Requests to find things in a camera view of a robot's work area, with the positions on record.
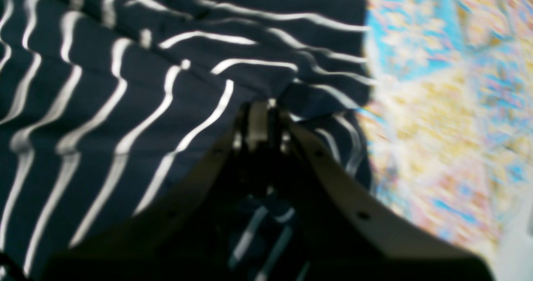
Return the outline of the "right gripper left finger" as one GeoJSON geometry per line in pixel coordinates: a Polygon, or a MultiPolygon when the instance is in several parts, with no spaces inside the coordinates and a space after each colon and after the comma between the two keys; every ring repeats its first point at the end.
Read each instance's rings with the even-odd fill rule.
{"type": "Polygon", "coordinates": [[[239,281],[228,214],[268,183],[252,164],[271,147],[271,102],[246,103],[230,129],[167,194],[48,262],[44,281],[239,281]]]}

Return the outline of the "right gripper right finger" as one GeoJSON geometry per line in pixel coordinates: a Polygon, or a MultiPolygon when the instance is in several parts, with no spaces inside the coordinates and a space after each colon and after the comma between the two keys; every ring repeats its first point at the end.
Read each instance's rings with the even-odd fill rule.
{"type": "Polygon", "coordinates": [[[491,281],[481,258],[400,218],[373,198],[286,112],[269,110],[274,188],[301,219],[307,281],[491,281]]]}

